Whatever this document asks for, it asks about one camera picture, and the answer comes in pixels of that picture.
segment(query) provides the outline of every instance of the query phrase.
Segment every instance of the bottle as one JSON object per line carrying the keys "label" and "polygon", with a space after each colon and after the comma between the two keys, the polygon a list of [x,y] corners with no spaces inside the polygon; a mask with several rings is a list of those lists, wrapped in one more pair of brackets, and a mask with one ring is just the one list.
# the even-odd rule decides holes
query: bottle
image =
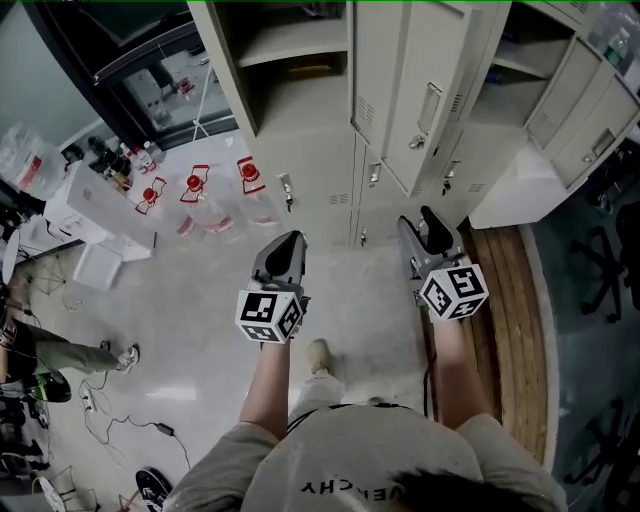
{"label": "bottle", "polygon": [[161,164],[165,159],[165,152],[162,151],[155,142],[145,142],[143,144],[144,149],[149,153],[153,161],[157,164]]}
{"label": "bottle", "polygon": [[204,230],[222,233],[235,224],[229,207],[231,189],[221,175],[209,173],[209,170],[208,165],[194,166],[187,178],[187,191],[180,202]]}
{"label": "bottle", "polygon": [[620,31],[609,40],[609,46],[604,52],[604,58],[614,68],[618,69],[627,56],[627,51],[629,51],[629,32],[624,27],[620,27]]}
{"label": "bottle", "polygon": [[278,214],[271,204],[260,171],[253,164],[253,158],[243,158],[237,163],[242,178],[241,208],[249,222],[257,226],[279,224]]}
{"label": "bottle", "polygon": [[156,170],[156,163],[144,149],[136,148],[135,154],[143,167],[142,174],[147,174],[148,172]]}
{"label": "bottle", "polygon": [[131,162],[132,169],[138,172],[144,172],[140,159],[126,146],[124,142],[120,144],[120,149],[122,149],[122,154],[127,158],[127,160]]}
{"label": "bottle", "polygon": [[151,187],[142,193],[136,211],[145,216],[145,224],[166,236],[177,235],[201,238],[204,232],[196,229],[195,222],[175,200],[173,187],[162,178],[155,178]]}
{"label": "bottle", "polygon": [[42,201],[53,197],[66,176],[67,161],[40,135],[22,123],[0,141],[0,176]]}

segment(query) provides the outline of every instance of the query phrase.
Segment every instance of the locker shelf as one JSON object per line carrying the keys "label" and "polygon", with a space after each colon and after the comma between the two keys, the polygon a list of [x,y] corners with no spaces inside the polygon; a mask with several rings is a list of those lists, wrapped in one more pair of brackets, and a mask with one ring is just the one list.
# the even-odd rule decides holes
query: locker shelf
{"label": "locker shelf", "polygon": [[304,20],[261,27],[237,60],[239,67],[264,62],[347,51],[346,19]]}
{"label": "locker shelf", "polygon": [[529,44],[500,41],[492,63],[548,79],[557,68],[567,44],[566,40]]}
{"label": "locker shelf", "polygon": [[522,128],[546,86],[546,80],[507,85],[485,82],[469,120]]}
{"label": "locker shelf", "polygon": [[262,107],[258,136],[301,136],[348,124],[347,75],[275,83]]}

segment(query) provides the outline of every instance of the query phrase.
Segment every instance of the chair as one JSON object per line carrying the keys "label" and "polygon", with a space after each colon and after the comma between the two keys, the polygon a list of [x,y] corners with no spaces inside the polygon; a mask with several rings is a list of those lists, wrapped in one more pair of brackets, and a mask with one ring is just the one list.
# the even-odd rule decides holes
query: chair
{"label": "chair", "polygon": [[624,278],[624,284],[631,288],[633,306],[640,309],[640,240],[634,234],[634,228],[640,222],[640,201],[630,203],[618,212],[616,217],[616,232],[622,244],[620,251],[620,260],[616,260],[611,250],[611,244],[607,233],[602,226],[596,226],[589,232],[589,237],[600,237],[602,240],[602,254],[598,254],[591,247],[573,240],[570,250],[572,253],[580,252],[589,260],[598,265],[602,270],[600,279],[602,285],[595,299],[592,302],[583,302],[582,313],[589,315],[595,312],[602,304],[602,301],[611,290],[613,301],[615,304],[615,312],[607,315],[609,323],[615,323],[622,317],[620,305],[620,285],[618,276],[628,271]]}

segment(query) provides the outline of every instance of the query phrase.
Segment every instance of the tile floor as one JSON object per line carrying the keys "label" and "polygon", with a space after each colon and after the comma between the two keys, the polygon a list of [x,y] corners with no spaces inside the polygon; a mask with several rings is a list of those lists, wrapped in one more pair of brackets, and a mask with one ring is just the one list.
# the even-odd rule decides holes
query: tile floor
{"label": "tile floor", "polygon": [[[234,424],[259,354],[233,322],[236,297],[267,241],[205,238],[183,246],[160,240],[157,255],[125,264],[108,293],[72,280],[49,297],[30,290],[35,314],[54,333],[93,346],[103,339],[120,348],[140,345],[140,364],[129,375],[110,374],[104,393],[96,393],[104,412],[88,416],[92,430],[104,436],[111,418],[127,415],[162,422],[175,429],[194,464]],[[81,250],[63,254],[69,275]],[[292,346],[290,403],[309,375],[305,345],[324,337],[346,385],[345,401],[382,396],[421,410],[425,355],[399,248],[331,255],[310,248],[303,284],[311,302]],[[84,376],[63,373],[75,392]],[[174,483],[187,470],[180,446],[153,427],[115,424],[115,450],[87,431],[77,395],[49,411],[50,474],[72,464],[77,486],[95,488],[103,510],[116,510],[118,494],[134,491],[141,466],[158,468]],[[40,439],[46,446],[46,437]]]}

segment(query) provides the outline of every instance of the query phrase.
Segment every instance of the gray t-shirt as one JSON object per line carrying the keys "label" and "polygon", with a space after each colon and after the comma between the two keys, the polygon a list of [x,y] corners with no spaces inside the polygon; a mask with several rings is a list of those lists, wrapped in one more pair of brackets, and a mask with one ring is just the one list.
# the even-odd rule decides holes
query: gray t-shirt
{"label": "gray t-shirt", "polygon": [[180,481],[165,512],[389,510],[401,471],[446,471],[566,511],[564,491],[502,426],[479,415],[454,432],[405,408],[320,409],[284,440],[240,423]]}

